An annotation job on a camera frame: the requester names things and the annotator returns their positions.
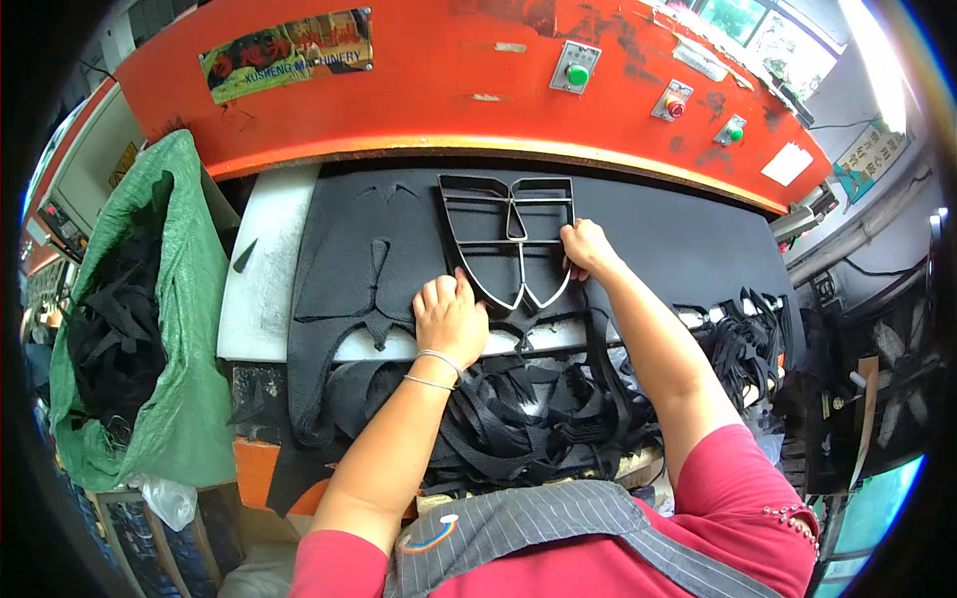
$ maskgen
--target silver bracelet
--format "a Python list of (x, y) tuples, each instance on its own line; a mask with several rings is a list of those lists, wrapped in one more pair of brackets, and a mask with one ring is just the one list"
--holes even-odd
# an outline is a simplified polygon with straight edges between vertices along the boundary
[(456, 374), (458, 374), (458, 380), (456, 381), (456, 386), (458, 386), (458, 384), (462, 382), (463, 380), (462, 369), (458, 365), (456, 365), (456, 362), (452, 361), (451, 357), (442, 355), (438, 351), (432, 351), (431, 349), (422, 349), (421, 351), (418, 352), (418, 355), (415, 356), (415, 359), (418, 359), (422, 357), (423, 355), (431, 355), (433, 357), (437, 357), (438, 359), (442, 360), (446, 364), (451, 365), (455, 369)]
[(405, 376), (403, 376), (403, 378), (405, 378), (406, 380), (412, 380), (413, 382), (417, 382), (419, 384), (426, 384), (426, 385), (429, 385), (430, 387), (444, 388), (448, 390), (449, 392), (452, 392), (453, 390), (455, 390), (454, 388), (447, 387), (444, 384), (439, 384), (438, 382), (430, 382), (428, 380), (422, 380), (421, 378), (415, 378), (414, 376), (410, 376), (409, 374), (406, 374)]

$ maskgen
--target worker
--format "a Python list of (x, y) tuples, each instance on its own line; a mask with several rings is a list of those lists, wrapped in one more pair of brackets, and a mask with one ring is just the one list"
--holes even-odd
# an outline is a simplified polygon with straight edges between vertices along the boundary
[(675, 515), (583, 479), (452, 501), (401, 528), (458, 370), (488, 340), (485, 306), (456, 269), (415, 295), (422, 350), (329, 481), (300, 542), (292, 596), (804, 595), (817, 548), (811, 510), (601, 227), (578, 219), (561, 237), (572, 277), (591, 275), (611, 299), (661, 426)]

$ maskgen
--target red emergency stop button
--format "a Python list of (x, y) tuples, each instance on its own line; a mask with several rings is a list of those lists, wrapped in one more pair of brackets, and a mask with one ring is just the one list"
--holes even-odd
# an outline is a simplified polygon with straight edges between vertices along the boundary
[(668, 111), (668, 114), (671, 115), (671, 118), (676, 119), (684, 114), (684, 101), (675, 96), (668, 96), (665, 98), (664, 108)]

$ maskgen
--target green woven sack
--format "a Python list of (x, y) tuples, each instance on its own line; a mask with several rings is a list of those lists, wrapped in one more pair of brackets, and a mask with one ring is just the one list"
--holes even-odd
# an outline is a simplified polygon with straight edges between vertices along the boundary
[[(139, 156), (103, 207), (73, 291), (83, 298), (106, 251), (123, 239), (129, 215), (168, 198), (156, 300), (167, 365), (140, 408), (129, 445), (117, 448), (97, 419), (74, 431), (70, 410), (83, 411), (67, 353), (69, 315), (50, 365), (51, 421), (60, 459), (77, 484), (105, 492), (133, 473), (190, 486), (235, 478), (230, 390), (216, 369), (216, 332), (229, 261), (200, 185), (201, 163), (187, 130), (170, 133)], [(69, 314), (74, 308), (67, 308)]]

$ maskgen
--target woman's left hand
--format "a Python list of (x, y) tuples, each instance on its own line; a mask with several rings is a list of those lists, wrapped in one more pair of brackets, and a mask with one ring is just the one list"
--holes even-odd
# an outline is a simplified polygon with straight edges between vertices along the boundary
[(461, 268), (455, 278), (443, 275), (426, 282), (412, 299), (412, 311), (419, 350), (441, 353), (462, 369), (479, 358), (488, 342), (485, 303), (476, 303)]

